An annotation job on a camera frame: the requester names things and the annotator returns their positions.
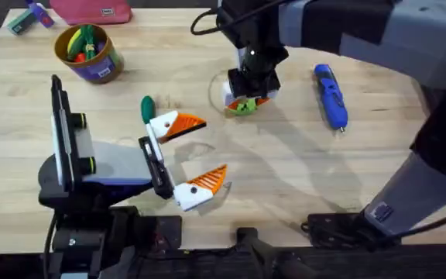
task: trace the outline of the wooden table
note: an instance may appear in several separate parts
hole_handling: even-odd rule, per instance
[[[362,209],[409,153],[425,114],[415,83],[401,74],[314,50],[290,49],[277,71],[275,102],[248,117],[221,111],[226,70],[235,66],[232,45],[220,33],[192,36],[201,9],[139,9],[124,25],[106,26],[125,58],[117,80],[92,85],[53,54],[67,26],[54,13],[52,29],[35,25],[24,36],[0,32],[0,253],[43,249],[51,211],[37,201],[37,171],[53,152],[50,76],[69,92],[72,109],[86,112],[94,140],[138,148],[146,131],[139,102],[151,95],[158,112],[179,110],[208,121],[162,149],[175,179],[184,181],[220,164],[227,180],[215,199],[182,212],[152,191],[123,204],[146,215],[182,215],[184,248],[234,243],[239,226],[255,226],[277,246],[306,246],[298,226],[309,213]],[[22,12],[12,10],[5,23]],[[210,27],[208,19],[201,27]],[[343,135],[324,122],[310,71],[334,69],[349,111]],[[429,218],[446,215],[446,208]],[[406,243],[446,243],[446,226]]]

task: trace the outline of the pink pouch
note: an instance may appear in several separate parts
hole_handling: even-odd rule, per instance
[[[50,0],[50,4],[69,25],[125,23],[132,18],[126,0]]]

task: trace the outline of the cable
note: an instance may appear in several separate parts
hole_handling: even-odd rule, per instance
[[[408,230],[406,232],[399,232],[399,233],[394,234],[392,236],[387,236],[385,238],[377,240],[375,243],[376,244],[382,244],[382,243],[386,243],[386,242],[389,242],[389,241],[392,241],[392,240],[395,240],[395,239],[401,239],[401,238],[406,237],[406,236],[413,236],[413,235],[416,235],[418,233],[424,233],[424,232],[427,232],[427,231],[432,230],[432,229],[439,228],[439,227],[444,226],[444,225],[446,225],[446,217],[444,217],[442,219],[439,219],[439,220],[437,220],[435,222],[432,222],[430,224],[427,224],[427,225],[424,225],[424,226],[420,226],[420,227],[415,228],[415,229],[410,229],[410,230]]]
[[[216,15],[218,12],[218,8],[211,8],[206,12],[201,13],[200,15],[197,16],[197,18],[194,20],[194,22],[192,22],[192,25],[190,26],[190,33],[192,33],[192,35],[195,36],[202,36],[202,35],[207,35],[207,34],[211,34],[211,33],[216,33],[218,31],[222,31],[223,29],[227,29],[229,27],[234,26],[235,24],[239,24],[240,22],[246,21],[250,18],[252,18],[253,16],[266,11],[267,9],[276,7],[278,5],[282,5],[283,3],[286,2],[290,2],[293,0],[276,0],[274,2],[271,2],[269,4],[266,4],[264,6],[261,6],[255,10],[252,10],[251,12],[248,12],[244,15],[242,15],[241,17],[233,20],[230,23],[227,23],[223,26],[216,26],[210,29],[205,29],[205,30],[201,30],[201,31],[195,31],[195,26],[199,23],[199,20],[201,20],[202,18],[204,18],[205,16],[212,16],[212,15]]]
[[[51,247],[51,237],[53,236],[54,226],[56,225],[57,214],[53,213],[53,218],[51,218],[50,227],[47,230],[46,242],[44,243],[44,253],[43,253],[43,275],[44,279],[48,279],[48,270],[49,266],[49,255],[50,255],[50,247]]]

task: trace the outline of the orange gripper pad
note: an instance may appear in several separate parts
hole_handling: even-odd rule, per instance
[[[164,136],[163,142],[167,142],[177,136],[182,136],[205,126],[206,122],[203,119],[200,119],[195,115],[179,113],[175,122],[168,129],[168,133]]]
[[[220,189],[223,185],[226,175],[226,164],[221,167],[215,168],[199,177],[187,181],[188,184],[195,184],[197,186],[206,188],[213,192],[213,195]]]
[[[256,105],[262,105],[267,101],[269,101],[269,98],[257,98]]]
[[[240,103],[240,101],[239,100],[237,100],[237,101],[234,101],[233,103],[231,103],[229,106],[228,106],[228,108],[229,109],[233,109],[233,110],[236,110],[237,109],[237,107],[238,107],[238,104]]]

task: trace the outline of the gray robot arm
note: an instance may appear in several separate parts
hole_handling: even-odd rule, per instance
[[[300,0],[278,10],[285,46],[378,64],[446,89],[446,1]]]
[[[191,31],[222,31],[239,49],[238,69],[228,72],[235,98],[264,98],[280,88],[274,68],[288,57],[285,46],[378,64],[446,91],[446,1],[222,0],[212,13],[217,15],[216,28],[194,31],[196,20]],[[310,215],[305,227],[317,236],[313,245],[351,247],[405,234],[446,205],[446,94],[411,150],[384,189],[352,217],[354,221],[347,222],[350,216],[341,214]],[[323,229],[327,222],[330,231],[346,237],[337,241]]]

